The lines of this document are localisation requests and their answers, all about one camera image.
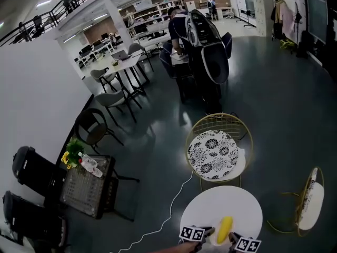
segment gold metal chair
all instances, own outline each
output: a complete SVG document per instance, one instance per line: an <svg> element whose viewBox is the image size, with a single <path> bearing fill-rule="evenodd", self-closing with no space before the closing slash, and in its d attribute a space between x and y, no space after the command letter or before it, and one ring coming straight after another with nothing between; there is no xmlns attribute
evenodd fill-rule
<svg viewBox="0 0 337 253"><path fill-rule="evenodd" d="M324 176L322 170L319 167L312 169L306 181L306 185L300 194L294 192L283 192L281 194L298 197L299 204L296 207L295 216L292 220L292 230L282 231L275 227L269 220L267 220L267 223L277 232L294 233L297 231L299 237L304 237L315 225L321 212L324 198Z"/></svg>
<svg viewBox="0 0 337 253"><path fill-rule="evenodd" d="M243 142L243 139L246 139L245 138L246 135L248 136L248 141L249 141L248 147L245 147L245 158L246 158L246 165L244 167L244 170L245 170L250 164L252 157L253 157L253 138L247 126L238 117L233 116L231 114L227 114L227 113L217 113L217 114L208 115L204 117L203 119L199 120L192 127L190 133L187 136L186 146L185 146L186 160L188 164L190 165L190 167L192 168L191 163L188 159L188 155L187 155L189 146L195 137L197 137L199 134L206 132L208 130L221 130L221 131L226 132L234 139L236 145L238 146L239 146L239 143L241 143L241 141ZM192 170L197 176L199 176L201 191L203 191L202 180L205 180L205 179L202 178L200 175L198 175L194 171L193 168ZM214 180L214 181L209 181L209 182L225 183L225 182L234 180L236 178L239 179L239 187L241 187L241 174L239 174L237 177L233 179L228 179L225 181Z"/></svg>

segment black metal railing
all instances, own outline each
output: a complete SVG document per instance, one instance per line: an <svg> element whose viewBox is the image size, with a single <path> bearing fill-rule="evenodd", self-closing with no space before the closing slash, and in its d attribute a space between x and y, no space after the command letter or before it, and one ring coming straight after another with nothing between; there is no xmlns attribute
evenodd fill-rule
<svg viewBox="0 0 337 253"><path fill-rule="evenodd" d="M32 41L42 34L56 27L73 10L82 5L87 0L61 0L51 11L22 23L18 28L12 30L2 39L0 46L20 43L22 41Z"/></svg>

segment black and white patterned cushion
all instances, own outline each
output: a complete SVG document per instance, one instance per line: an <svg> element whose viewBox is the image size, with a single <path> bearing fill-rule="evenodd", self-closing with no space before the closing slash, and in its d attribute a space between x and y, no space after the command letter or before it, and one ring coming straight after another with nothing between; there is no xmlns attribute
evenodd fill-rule
<svg viewBox="0 0 337 253"><path fill-rule="evenodd" d="M238 150L230 135L221 130L208 130L194 138L187 157L201 177L219 179L233 170Z"/></svg>

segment hand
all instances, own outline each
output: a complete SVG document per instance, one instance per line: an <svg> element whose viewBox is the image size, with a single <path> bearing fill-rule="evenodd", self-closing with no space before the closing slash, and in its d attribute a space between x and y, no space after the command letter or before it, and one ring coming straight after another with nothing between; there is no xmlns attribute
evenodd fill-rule
<svg viewBox="0 0 337 253"><path fill-rule="evenodd" d="M177 253L190 253L197 246L198 242L184 242L176 246Z"/></svg>

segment plastic bottle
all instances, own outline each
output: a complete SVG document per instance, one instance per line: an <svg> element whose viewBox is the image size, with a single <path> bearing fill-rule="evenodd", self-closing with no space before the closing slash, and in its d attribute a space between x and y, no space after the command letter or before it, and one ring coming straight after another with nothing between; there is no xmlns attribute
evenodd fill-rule
<svg viewBox="0 0 337 253"><path fill-rule="evenodd" d="M78 155L82 158L81 165L84 169L86 169L88 172L92 173L96 177L102 177L103 173L97 168L96 160L86 154L82 154L81 152L79 152Z"/></svg>

